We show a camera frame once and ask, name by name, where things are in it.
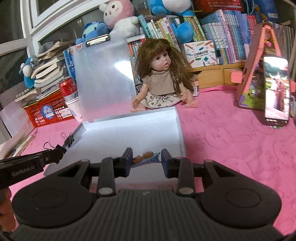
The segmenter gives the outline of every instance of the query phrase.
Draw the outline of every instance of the doll's hair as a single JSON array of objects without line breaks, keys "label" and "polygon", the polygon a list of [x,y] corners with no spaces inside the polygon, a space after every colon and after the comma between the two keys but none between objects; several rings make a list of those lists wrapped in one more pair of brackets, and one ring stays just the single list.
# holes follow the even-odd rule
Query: doll's hair
[{"label": "doll's hair", "polygon": [[169,71],[174,82],[174,89],[176,92],[181,93],[179,84],[183,83],[184,87],[193,92],[191,79],[193,73],[187,60],[176,49],[170,46],[166,39],[146,39],[138,52],[137,70],[140,78],[150,74],[152,59],[163,51],[167,51],[172,60]]}]

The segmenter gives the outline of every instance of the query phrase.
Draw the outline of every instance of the smartphone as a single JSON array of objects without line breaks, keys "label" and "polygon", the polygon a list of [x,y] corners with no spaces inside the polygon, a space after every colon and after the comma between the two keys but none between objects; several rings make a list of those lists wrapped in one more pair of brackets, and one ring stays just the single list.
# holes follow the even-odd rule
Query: smartphone
[{"label": "smartphone", "polygon": [[265,122],[286,126],[290,115],[290,76],[288,61],[277,56],[263,57]]}]

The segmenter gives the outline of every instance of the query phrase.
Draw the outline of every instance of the wooden drawer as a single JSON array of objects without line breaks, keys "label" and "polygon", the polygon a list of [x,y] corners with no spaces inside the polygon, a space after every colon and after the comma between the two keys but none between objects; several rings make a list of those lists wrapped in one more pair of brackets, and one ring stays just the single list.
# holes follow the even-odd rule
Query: wooden drawer
[{"label": "wooden drawer", "polygon": [[203,70],[198,75],[200,88],[208,88],[223,85],[223,69]]},{"label": "wooden drawer", "polygon": [[224,69],[224,84],[225,85],[238,85],[236,83],[232,83],[230,80],[230,74],[234,70],[241,70],[241,68],[229,68],[229,69]]}]

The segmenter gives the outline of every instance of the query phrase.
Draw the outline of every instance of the human hand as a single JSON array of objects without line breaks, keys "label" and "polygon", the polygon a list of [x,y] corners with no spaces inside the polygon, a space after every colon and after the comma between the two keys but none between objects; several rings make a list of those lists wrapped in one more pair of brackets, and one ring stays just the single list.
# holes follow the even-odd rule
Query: human hand
[{"label": "human hand", "polygon": [[132,106],[134,109],[138,108],[138,107],[139,107],[139,104],[140,104],[140,101],[138,101],[137,98],[135,98],[135,99],[133,99],[133,100],[131,101],[131,106]]},{"label": "human hand", "polygon": [[181,92],[181,100],[184,101],[187,98],[187,93],[186,91]]},{"label": "human hand", "polygon": [[9,188],[4,190],[5,201],[0,204],[0,226],[3,232],[11,232],[15,229],[16,221],[11,205],[11,191]]}]

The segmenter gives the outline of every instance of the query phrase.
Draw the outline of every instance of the white card with pencil illustrations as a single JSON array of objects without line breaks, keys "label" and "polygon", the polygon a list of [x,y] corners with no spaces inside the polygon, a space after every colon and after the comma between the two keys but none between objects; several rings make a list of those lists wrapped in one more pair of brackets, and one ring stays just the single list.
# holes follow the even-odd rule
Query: white card with pencil illustrations
[{"label": "white card with pencil illustrations", "polygon": [[184,44],[188,63],[192,68],[216,65],[217,58],[213,41],[200,41]]}]

